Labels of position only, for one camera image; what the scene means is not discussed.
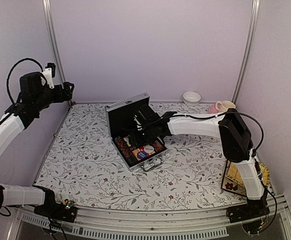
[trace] metal frame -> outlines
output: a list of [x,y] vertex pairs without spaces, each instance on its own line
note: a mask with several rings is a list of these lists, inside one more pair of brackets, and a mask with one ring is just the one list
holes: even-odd
[[259,7],[260,7],[260,0],[253,0],[248,37],[247,37],[246,45],[245,45],[245,51],[243,55],[243,60],[242,60],[239,76],[238,76],[238,79],[235,85],[235,90],[232,97],[232,102],[234,104],[237,104],[238,102],[240,91],[241,91],[244,78],[246,75],[247,66],[249,62],[249,56],[250,56],[250,52],[251,52],[251,48],[252,48],[252,44],[253,44],[253,40],[254,40],[254,36],[256,32],[256,27],[257,27]]
[[283,229],[285,231],[286,239],[291,240],[291,212],[290,211],[282,212],[281,220]]
[[62,67],[61,58],[59,54],[57,37],[55,33],[54,22],[52,19],[50,0],[42,0],[42,3],[43,3],[43,12],[44,12],[44,17],[45,17],[46,28],[47,28],[47,32],[50,39],[53,58],[56,64],[56,69],[59,73],[60,81],[63,84],[64,82],[66,82],[66,77],[65,77],[65,72]]
[[[283,195],[276,196],[278,202],[278,214],[286,214],[286,224],[289,226],[291,233],[291,218],[289,218],[289,209],[285,197]],[[270,215],[274,214],[275,201],[272,197],[267,199]],[[196,209],[196,210],[173,210],[173,211],[126,211],[114,209],[102,209],[93,207],[78,207],[77,218],[74,223],[62,222],[62,227],[67,234],[77,235],[92,239],[126,239],[156,240],[157,236],[161,236],[163,240],[177,239],[172,236],[184,236],[183,239],[192,238],[193,234],[212,233],[207,238],[198,239],[214,239],[221,236],[213,236],[213,232],[219,231],[229,226],[248,223],[260,218],[230,223],[226,215],[229,206],[216,208]],[[42,228],[49,228],[49,221],[46,217],[42,217],[33,213],[33,207],[25,206],[18,210],[15,217],[15,224],[11,228],[7,240],[15,240],[16,233],[20,227],[20,221],[31,223]],[[291,234],[285,233],[287,239],[291,240]],[[117,235],[120,238],[107,238],[106,235]]]

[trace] white wall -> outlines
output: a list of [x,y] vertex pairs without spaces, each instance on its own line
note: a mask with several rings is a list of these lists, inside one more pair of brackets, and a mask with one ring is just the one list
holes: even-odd
[[[11,104],[6,92],[9,70],[25,57],[34,58],[44,66],[53,62],[42,1],[0,1],[0,117]],[[14,98],[20,91],[19,78],[38,70],[31,62],[22,63],[15,69],[10,79]],[[1,183],[33,184],[43,154],[66,110],[66,103],[51,105],[12,142],[0,158]],[[0,240],[7,235],[9,221],[0,216]]]
[[[259,155],[291,210],[291,1],[261,1],[238,108],[264,127]],[[259,130],[252,133],[256,143]]]
[[77,102],[148,92],[153,101],[230,100],[243,59],[251,0],[54,0],[65,77]]

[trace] floral pattern surface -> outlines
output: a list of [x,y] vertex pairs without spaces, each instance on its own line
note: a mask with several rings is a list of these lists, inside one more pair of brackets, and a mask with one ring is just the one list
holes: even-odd
[[[206,114],[209,104],[152,103],[167,111]],[[192,210],[244,203],[221,189],[226,159],[217,138],[165,138],[167,154],[158,168],[131,172],[112,145],[105,104],[78,104],[70,110],[43,164],[36,185],[52,189],[58,201],[78,206],[137,210]]]

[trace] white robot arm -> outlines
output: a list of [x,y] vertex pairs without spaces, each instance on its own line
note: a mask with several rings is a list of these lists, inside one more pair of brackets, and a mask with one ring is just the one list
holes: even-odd
[[137,128],[130,129],[132,131],[129,135],[133,136],[137,144],[182,134],[221,139],[223,155],[237,167],[246,189],[247,204],[228,209],[230,221],[238,222],[264,216],[269,212],[266,200],[268,192],[262,182],[259,163],[255,159],[256,150],[251,133],[240,115],[254,119],[235,109],[219,114],[192,115],[171,111],[160,117],[145,104],[134,113]]
[[[219,116],[217,114],[193,114],[195,118],[209,118],[207,120],[196,120],[189,117],[176,117],[171,118],[167,123],[168,128],[172,135],[181,134],[194,134],[202,136],[211,136],[215,138],[221,138],[219,130],[219,122],[221,122],[225,116]],[[265,188],[259,179],[260,172],[257,172],[255,167],[256,160],[253,157],[253,149],[249,150],[249,156],[247,159],[240,162],[233,162],[240,172],[241,178],[244,182],[246,189],[246,196],[250,200],[260,200],[264,194]]]
[[[52,78],[55,75],[55,68],[53,63],[48,63],[42,72],[28,73],[20,78],[21,91],[18,101],[5,111],[0,120],[0,156],[13,139],[25,130],[35,118],[39,118],[41,110],[48,108],[52,103],[62,103],[72,99],[74,90],[72,83],[65,82],[63,85],[54,85]],[[49,189],[0,183],[0,208],[23,205],[37,206],[34,212],[45,217],[52,217],[53,213],[57,213],[56,209],[60,209],[60,204],[55,202],[53,191]],[[73,222],[76,211],[75,207],[71,207],[71,210],[64,211],[63,216],[58,215],[57,217],[53,216],[53,218],[62,218],[63,221]]]

